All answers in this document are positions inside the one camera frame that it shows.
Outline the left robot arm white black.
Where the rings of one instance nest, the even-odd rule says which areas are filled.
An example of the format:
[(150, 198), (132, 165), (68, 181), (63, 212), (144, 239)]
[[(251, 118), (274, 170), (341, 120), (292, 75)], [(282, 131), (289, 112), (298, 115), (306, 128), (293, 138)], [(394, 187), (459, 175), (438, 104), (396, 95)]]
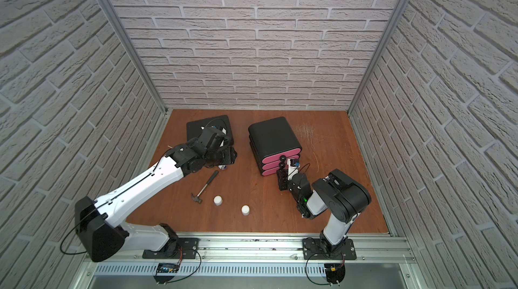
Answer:
[(165, 223), (129, 224), (126, 218), (164, 188), (202, 168), (234, 164), (237, 153), (231, 131), (222, 120), (208, 123), (198, 137), (167, 150), (160, 160), (118, 189), (75, 204), (75, 227), (85, 252), (102, 262), (120, 251), (142, 251), (152, 258), (183, 254), (179, 237)]

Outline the black pink drawer cabinet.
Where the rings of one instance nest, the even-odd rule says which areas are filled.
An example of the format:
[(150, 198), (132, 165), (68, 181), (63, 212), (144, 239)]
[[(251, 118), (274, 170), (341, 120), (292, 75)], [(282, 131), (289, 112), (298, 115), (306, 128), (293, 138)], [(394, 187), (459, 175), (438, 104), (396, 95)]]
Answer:
[(302, 146), (284, 116), (251, 124), (248, 132), (250, 147), (262, 176), (275, 174), (281, 157), (300, 157)]

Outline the white paint can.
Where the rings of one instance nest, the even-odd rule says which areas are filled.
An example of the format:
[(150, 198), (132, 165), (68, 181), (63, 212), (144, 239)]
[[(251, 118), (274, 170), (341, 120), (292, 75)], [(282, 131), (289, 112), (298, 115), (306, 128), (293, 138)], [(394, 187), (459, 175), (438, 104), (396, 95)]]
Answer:
[(244, 216), (248, 216), (250, 214), (250, 207), (248, 205), (244, 205), (242, 208), (241, 208), (241, 213), (244, 215)]
[(221, 196), (219, 196), (219, 195), (218, 195), (218, 196), (216, 196), (216, 197), (214, 198), (214, 200), (213, 200), (213, 201), (214, 201), (214, 204), (215, 204), (216, 206), (220, 206), (220, 205), (222, 205), (222, 203), (223, 203), (223, 198), (222, 198)]

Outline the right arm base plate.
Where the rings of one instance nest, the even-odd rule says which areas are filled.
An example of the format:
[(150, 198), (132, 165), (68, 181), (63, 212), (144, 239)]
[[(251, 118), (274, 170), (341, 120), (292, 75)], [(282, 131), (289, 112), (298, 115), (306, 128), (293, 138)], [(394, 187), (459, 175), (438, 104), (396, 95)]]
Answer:
[(331, 245), (325, 240), (307, 237), (302, 240), (302, 252), (304, 259), (343, 259), (345, 261), (357, 259), (356, 248), (350, 238), (342, 240), (338, 245)]

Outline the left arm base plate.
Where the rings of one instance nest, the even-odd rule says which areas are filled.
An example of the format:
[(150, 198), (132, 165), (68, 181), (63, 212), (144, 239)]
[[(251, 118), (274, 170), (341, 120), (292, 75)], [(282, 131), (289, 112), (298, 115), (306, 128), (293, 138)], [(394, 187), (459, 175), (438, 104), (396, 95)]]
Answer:
[(144, 250), (143, 259), (187, 259), (194, 260), (197, 257), (199, 238), (178, 238), (169, 240), (159, 251)]

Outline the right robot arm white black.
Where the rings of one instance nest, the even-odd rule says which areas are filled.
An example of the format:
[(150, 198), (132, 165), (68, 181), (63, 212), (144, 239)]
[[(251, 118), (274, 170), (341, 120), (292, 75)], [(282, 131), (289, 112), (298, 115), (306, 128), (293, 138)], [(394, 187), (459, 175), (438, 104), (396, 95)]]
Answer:
[(339, 169), (313, 183), (297, 170), (279, 170), (277, 177), (279, 189), (291, 193), (302, 217), (313, 220), (330, 211), (329, 221), (320, 235), (321, 251), (327, 255), (336, 253), (345, 244), (352, 224), (372, 202), (368, 190)]

